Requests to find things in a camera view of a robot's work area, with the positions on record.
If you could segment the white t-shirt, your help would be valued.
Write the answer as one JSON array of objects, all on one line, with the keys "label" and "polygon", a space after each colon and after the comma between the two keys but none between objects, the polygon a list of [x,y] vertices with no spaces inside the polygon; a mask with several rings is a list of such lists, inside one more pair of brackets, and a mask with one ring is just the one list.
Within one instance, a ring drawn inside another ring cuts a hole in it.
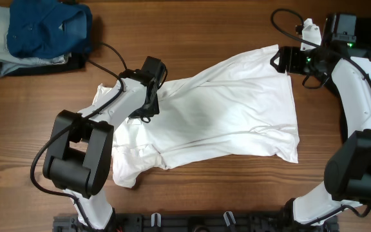
[{"label": "white t-shirt", "polygon": [[114,132],[113,181],[132,188],[151,168],[173,169],[230,154],[298,160],[292,83],[270,64],[277,45],[240,53],[166,82],[159,114],[126,119]]}]

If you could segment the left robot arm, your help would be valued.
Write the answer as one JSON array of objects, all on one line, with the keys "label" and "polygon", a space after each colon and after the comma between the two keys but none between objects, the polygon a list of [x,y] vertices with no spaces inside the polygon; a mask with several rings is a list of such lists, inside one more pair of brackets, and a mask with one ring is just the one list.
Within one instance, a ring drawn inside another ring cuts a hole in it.
[{"label": "left robot arm", "polygon": [[43,164],[43,175],[72,199],[77,214],[56,217],[54,231],[116,231],[115,210],[103,189],[111,166],[113,133],[126,119],[149,123],[159,113],[157,91],[165,64],[147,57],[141,69],[126,69],[103,98],[77,112],[60,112]]}]

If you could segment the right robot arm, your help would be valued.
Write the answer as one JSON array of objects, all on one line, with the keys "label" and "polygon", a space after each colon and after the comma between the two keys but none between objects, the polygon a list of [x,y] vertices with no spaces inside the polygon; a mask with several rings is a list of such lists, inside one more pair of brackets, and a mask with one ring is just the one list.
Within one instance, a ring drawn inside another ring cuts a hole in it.
[{"label": "right robot arm", "polygon": [[286,230],[328,229],[328,220],[349,210],[371,211],[371,19],[334,13],[320,28],[302,19],[293,38],[270,64],[280,73],[315,77],[342,107],[342,147],[325,166],[324,179],[306,195],[290,199],[274,221]]}]

